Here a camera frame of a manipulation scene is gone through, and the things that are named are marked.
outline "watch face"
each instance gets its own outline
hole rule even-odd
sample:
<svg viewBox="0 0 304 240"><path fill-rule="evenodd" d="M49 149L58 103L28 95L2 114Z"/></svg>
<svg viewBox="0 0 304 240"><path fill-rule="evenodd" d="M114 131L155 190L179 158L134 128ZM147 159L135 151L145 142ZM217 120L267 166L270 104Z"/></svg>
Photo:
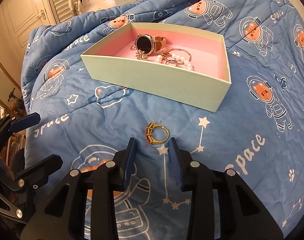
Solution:
<svg viewBox="0 0 304 240"><path fill-rule="evenodd" d="M144 54L152 53L153 45L147 36L140 36L136 40L136 49L143 51Z"/></svg>

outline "metal bolt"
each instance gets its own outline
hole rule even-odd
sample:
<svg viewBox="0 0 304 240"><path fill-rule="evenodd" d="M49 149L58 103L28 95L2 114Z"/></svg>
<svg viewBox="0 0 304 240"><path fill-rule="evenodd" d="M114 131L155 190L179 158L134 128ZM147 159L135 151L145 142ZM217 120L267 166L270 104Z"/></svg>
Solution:
<svg viewBox="0 0 304 240"><path fill-rule="evenodd" d="M75 177L75 176L77 176L79 174L79 171L78 170L71 170L70 171L70 175L72 176L72 177Z"/></svg>
<svg viewBox="0 0 304 240"><path fill-rule="evenodd" d="M20 187L23 187L23 186L24 186L24 180L23 180L23 179L20 179L20 180L19 180L19 186L20 186Z"/></svg>
<svg viewBox="0 0 304 240"><path fill-rule="evenodd" d="M22 214L22 211L21 211L20 209L17 209L17 210L16 210L16 216L17 216L18 218L22 218L23 214Z"/></svg>
<svg viewBox="0 0 304 240"><path fill-rule="evenodd" d="M107 163L105 163L105 166L107 166L108 168L112 168L115 166L115 162L114 161L109 161Z"/></svg>
<svg viewBox="0 0 304 240"><path fill-rule="evenodd" d="M227 170L227 174L228 174L229 176L234 176L236 173L235 173L235 170L233 170L233 169L228 169L228 170Z"/></svg>
<svg viewBox="0 0 304 240"><path fill-rule="evenodd" d="M191 167L193 167L193 168L197 168L198 166L200 166L200 163L197 162L197 161L192 161L192 162L190 163L190 165L191 165Z"/></svg>

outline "fabric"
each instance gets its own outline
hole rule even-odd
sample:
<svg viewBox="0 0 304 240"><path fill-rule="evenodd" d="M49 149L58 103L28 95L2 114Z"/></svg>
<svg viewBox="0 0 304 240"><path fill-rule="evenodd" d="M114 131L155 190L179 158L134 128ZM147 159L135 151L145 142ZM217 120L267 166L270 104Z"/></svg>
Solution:
<svg viewBox="0 0 304 240"><path fill-rule="evenodd" d="M218 111L92 80L80 54L118 29L115 21L222 34L232 85ZM42 26L28 42L22 93L27 112L42 120L27 130L26 167L50 154L64 162L38 189L39 198L70 169L95 169L135 137L135 174L128 191L115 195L119 236L185 239L191 194L175 185L168 142L148 146L145 128L153 121L210 169L239 172L285 236L303 216L304 23L288 0L140 0ZM162 136L156 131L157 139Z"/></svg>

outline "blue blanket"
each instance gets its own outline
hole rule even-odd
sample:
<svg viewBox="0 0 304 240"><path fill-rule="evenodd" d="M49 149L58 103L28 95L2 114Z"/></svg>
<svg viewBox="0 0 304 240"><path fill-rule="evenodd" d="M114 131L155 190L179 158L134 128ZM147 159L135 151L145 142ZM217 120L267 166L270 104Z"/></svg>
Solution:
<svg viewBox="0 0 304 240"><path fill-rule="evenodd" d="M80 54L122 20L224 35L232 85L218 111L92 80ZM185 239L187 232L191 195L175 185L168 142L148 146L150 121L210 169L235 169L285 236L304 214L304 23L288 0L140 0L42 26L29 37L21 85L27 112L42 118L27 131L26 166L50 154L64 162L38 198L70 169L95 169L137 139L129 189L115 193L121 238Z"/></svg>

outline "white door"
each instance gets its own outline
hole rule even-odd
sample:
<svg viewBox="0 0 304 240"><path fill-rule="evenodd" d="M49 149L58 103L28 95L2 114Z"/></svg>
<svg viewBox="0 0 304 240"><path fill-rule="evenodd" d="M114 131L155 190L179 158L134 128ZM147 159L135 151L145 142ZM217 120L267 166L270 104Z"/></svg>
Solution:
<svg viewBox="0 0 304 240"><path fill-rule="evenodd" d="M29 34L41 25L50 25L42 0L2 1L0 62L18 84Z"/></svg>

